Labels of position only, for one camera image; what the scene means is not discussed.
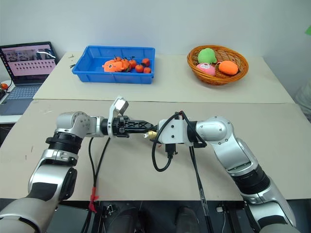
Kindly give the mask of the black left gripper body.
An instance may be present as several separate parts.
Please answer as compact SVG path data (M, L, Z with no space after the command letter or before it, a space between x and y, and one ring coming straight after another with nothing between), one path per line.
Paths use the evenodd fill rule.
M114 136L124 138L129 137L129 132L125 129L128 119L128 116L117 116L112 120L112 133Z

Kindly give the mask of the orange plush fish toy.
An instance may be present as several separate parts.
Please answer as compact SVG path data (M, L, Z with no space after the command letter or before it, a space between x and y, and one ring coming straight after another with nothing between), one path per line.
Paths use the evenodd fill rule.
M123 64L121 61L109 60L106 61L102 68L104 72L122 72L124 70Z

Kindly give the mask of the blue plastic bin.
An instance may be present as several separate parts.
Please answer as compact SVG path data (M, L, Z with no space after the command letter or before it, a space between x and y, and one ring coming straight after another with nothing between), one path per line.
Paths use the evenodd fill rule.
M134 59L137 65L142 65L144 58L150 59L151 73L137 73L130 67L122 72L104 72L102 65L115 57ZM93 83L131 83L151 84L155 70L155 48L151 47L114 47L114 46L87 46L78 60L72 73L82 82Z

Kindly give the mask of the brown wicker basket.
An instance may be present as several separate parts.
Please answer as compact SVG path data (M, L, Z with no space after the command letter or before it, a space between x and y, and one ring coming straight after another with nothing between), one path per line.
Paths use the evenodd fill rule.
M215 52L217 62L232 61L238 66L238 72L235 75L225 74L219 71L216 66L215 75L209 75L196 67L199 64L198 55L202 49L210 48ZM187 55L187 62L195 76L204 83L210 85L225 85L243 78L249 69L247 60L238 52L219 45L201 45L193 48Z

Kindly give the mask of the pink plush toy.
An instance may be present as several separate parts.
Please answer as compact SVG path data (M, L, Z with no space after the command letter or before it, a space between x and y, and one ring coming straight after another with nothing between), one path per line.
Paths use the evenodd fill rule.
M196 67L200 71L202 71L205 74L210 75L210 76L214 76L215 73L216 73L215 67L213 65L211 65L211 64L208 64L208 63L199 63Z

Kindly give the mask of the green plush toy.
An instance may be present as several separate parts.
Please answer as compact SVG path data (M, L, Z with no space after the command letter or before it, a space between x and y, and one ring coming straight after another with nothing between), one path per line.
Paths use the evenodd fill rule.
M198 62L208 64L217 63L214 50L211 48L202 49L198 54Z

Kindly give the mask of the orange plush fruit toy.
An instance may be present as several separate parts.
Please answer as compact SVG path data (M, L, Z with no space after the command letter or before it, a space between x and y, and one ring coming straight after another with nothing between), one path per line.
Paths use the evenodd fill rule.
M234 62L229 61L229 60L218 62L217 65L218 65L218 69L222 73L225 73L228 75L235 75L239 71L238 66Z

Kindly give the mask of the grey laptop computer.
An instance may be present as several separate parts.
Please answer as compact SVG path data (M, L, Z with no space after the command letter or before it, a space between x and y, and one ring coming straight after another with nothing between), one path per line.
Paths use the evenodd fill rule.
M14 84L0 104L0 115L22 115L58 63L51 42L0 46L0 58Z

